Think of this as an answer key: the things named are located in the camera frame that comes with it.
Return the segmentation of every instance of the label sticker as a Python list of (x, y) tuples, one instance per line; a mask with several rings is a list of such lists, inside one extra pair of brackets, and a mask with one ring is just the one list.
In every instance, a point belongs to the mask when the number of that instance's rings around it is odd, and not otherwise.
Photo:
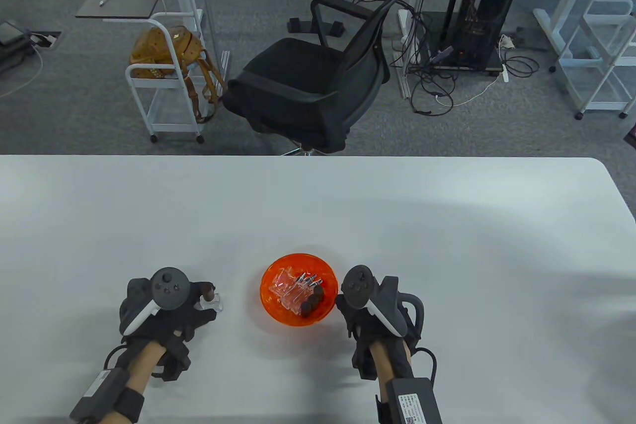
[(97, 392), (97, 390), (99, 389), (99, 386), (102, 385), (102, 383), (104, 382), (104, 379), (106, 379), (106, 376), (108, 376), (108, 374), (110, 372), (111, 372), (110, 369), (107, 369), (105, 371), (100, 372), (97, 375), (97, 378), (95, 379), (95, 381), (93, 381), (93, 384), (91, 384), (91, 386), (88, 388), (88, 390), (86, 390), (86, 393), (84, 393), (84, 397), (93, 396), (93, 394), (95, 394), (95, 392)]
[(406, 424), (426, 424), (426, 419), (417, 394), (402, 394), (397, 397)]

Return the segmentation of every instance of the white desk frame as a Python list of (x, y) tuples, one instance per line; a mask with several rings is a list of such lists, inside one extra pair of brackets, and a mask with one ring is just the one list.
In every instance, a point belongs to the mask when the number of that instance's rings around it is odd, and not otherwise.
[[(179, 10), (180, 11), (192, 11), (193, 9), (193, 5), (190, 4), (189, 0), (178, 0), (179, 1)], [(205, 7), (205, 13), (204, 11), (202, 11), (201, 9), (197, 10), (197, 14), (199, 17), (199, 20), (202, 19), (202, 17), (205, 17), (205, 23), (208, 26), (208, 29), (210, 31), (210, 38), (212, 41), (212, 47), (213, 47), (213, 54), (214, 54), (214, 61), (216, 63), (216, 65), (218, 66), (218, 68), (221, 70), (221, 75), (223, 76), (224, 79), (227, 80), (228, 77), (228, 69), (229, 69), (229, 65), (230, 65), (230, 52), (229, 50), (223, 50), (221, 51), (219, 44), (216, 40), (216, 33), (214, 31), (214, 17), (213, 17), (213, 11), (212, 11), (212, 4), (210, 0), (203, 0), (204, 3), (204, 7)], [(196, 22), (194, 21), (193, 18), (188, 18), (186, 19), (185, 22), (185, 26), (190, 30), (190, 31), (196, 31), (197, 29), (197, 25)]]

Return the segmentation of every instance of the orange bowl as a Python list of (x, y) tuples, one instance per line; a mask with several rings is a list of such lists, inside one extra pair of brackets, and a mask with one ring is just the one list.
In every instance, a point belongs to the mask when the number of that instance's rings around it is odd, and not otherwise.
[[(301, 276), (304, 272), (309, 275), (316, 274), (322, 278), (324, 288), (324, 300), (318, 308), (307, 318), (299, 317), (293, 312), (286, 310), (280, 304), (277, 294), (270, 290), (274, 279), (281, 270), (291, 268), (294, 276)], [(338, 295), (338, 279), (336, 274), (327, 263), (317, 256), (309, 254), (291, 254), (279, 258), (263, 274), (261, 280), (261, 303), (265, 311), (276, 321), (288, 326), (309, 326), (319, 322), (329, 315)]]

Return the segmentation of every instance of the forearm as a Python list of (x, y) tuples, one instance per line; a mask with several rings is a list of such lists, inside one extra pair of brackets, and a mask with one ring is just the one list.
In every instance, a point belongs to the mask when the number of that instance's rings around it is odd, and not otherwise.
[[(411, 363), (411, 351), (409, 351), (406, 343), (404, 343), (404, 349), (406, 350), (406, 358), (409, 364)], [(387, 383), (391, 379), (395, 379), (395, 373), (391, 367), (391, 361), (389, 360), (389, 352), (387, 347), (379, 341), (376, 341), (370, 346), (373, 362), (375, 363), (375, 370), (378, 373), (378, 382), (380, 384), (380, 402), (388, 402), (387, 396)]]
[[(126, 387), (143, 394), (155, 366), (164, 353), (165, 347), (155, 341), (150, 342), (130, 364), (130, 379)], [(102, 419), (101, 424), (130, 424), (130, 421), (120, 413), (112, 412)]]

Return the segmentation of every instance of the power adapter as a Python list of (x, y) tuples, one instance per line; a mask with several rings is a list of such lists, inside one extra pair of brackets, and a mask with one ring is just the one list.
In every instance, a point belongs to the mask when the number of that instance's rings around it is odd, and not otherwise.
[(70, 418), (87, 424), (100, 422), (113, 410), (129, 378), (130, 374), (120, 367), (100, 372), (71, 411)]
[(442, 424), (431, 379), (392, 379), (387, 394), (393, 424)]

